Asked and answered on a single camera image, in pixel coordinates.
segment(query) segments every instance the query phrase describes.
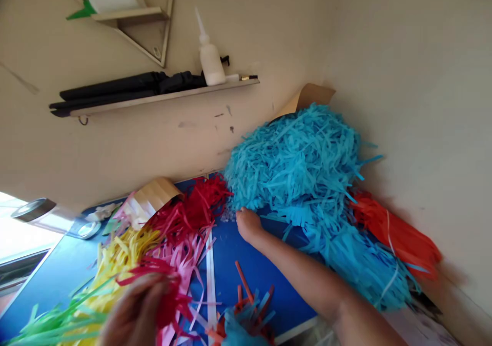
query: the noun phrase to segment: cardboard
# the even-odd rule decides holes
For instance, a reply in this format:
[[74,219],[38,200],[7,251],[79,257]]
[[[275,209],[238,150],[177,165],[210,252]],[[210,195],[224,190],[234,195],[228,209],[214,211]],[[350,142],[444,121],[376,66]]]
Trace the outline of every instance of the cardboard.
[[183,198],[183,193],[165,177],[158,177],[130,194],[121,209],[132,222],[134,230],[139,231],[160,208],[174,197]]
[[315,84],[305,84],[301,91],[299,91],[289,102],[280,110],[272,119],[278,119],[286,114],[295,113],[300,109],[308,108],[312,103],[320,105],[328,105],[335,94],[335,90],[318,86]]

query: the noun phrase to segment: glass jar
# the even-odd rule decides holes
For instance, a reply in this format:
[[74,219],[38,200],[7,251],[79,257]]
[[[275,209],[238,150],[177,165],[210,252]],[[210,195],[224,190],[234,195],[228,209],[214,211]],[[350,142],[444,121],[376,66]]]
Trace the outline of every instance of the glass jar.
[[19,207],[10,217],[80,239],[91,238],[101,226],[100,222],[88,222],[79,214],[44,197]]

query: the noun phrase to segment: human hand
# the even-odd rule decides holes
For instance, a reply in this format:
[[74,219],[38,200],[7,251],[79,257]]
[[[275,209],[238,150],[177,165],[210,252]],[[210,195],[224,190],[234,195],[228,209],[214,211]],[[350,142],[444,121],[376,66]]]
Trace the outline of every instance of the human hand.
[[155,346],[157,308],[167,288],[158,273],[133,282],[109,314],[98,346]]
[[255,237],[265,232],[260,217],[253,210],[242,207],[236,211],[236,221],[239,233],[246,242],[252,243]]

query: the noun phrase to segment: glue bottle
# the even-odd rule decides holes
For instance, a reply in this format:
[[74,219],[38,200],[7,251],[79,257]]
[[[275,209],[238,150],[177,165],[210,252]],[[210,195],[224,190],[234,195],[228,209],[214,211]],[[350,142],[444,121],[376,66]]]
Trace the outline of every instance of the glue bottle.
[[200,26],[200,62],[207,86],[220,85],[226,82],[226,74],[220,61],[219,51],[210,43],[210,37],[205,33],[205,28],[195,7],[196,18]]

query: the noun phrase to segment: table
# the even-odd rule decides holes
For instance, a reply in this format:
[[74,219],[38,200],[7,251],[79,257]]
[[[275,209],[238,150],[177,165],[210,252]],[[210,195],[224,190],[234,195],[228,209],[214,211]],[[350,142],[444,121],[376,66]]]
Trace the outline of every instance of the table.
[[[185,191],[193,184],[193,180],[187,180],[176,186]],[[111,202],[119,203],[124,200],[122,198]],[[95,208],[88,208],[82,214],[90,214]],[[268,210],[262,209],[258,213],[267,214]],[[0,342],[19,333],[26,325],[31,309],[36,303],[39,304],[38,314],[51,310],[58,303],[66,307],[70,301],[69,294],[96,274],[97,268],[93,267],[93,264],[97,257],[98,244],[107,240],[107,236],[101,235],[106,223],[107,220],[103,221],[98,233],[88,240],[64,236],[46,255],[0,318]],[[266,230],[277,237],[283,236],[286,227],[284,223],[263,218],[262,223]],[[270,323],[276,335],[289,332],[294,336],[312,325],[315,312],[278,269],[240,237],[236,222],[222,221],[219,217],[216,224],[217,227],[212,230],[213,237],[216,237],[213,245],[215,292],[217,302],[223,304],[217,306],[217,310],[222,313],[226,307],[237,302],[237,286],[241,284],[235,267],[235,261],[238,260],[253,292],[258,288],[260,296],[263,296],[272,284],[275,286],[269,310],[276,312]],[[294,247],[306,244],[300,229],[293,229],[287,242]],[[206,286],[206,260],[200,264],[199,271]],[[191,281],[190,291],[193,298],[200,298],[202,287],[195,277]],[[204,300],[207,300],[206,288]],[[206,306],[202,306],[200,314],[207,318]],[[200,325],[196,325],[195,330],[203,336],[204,329]]]

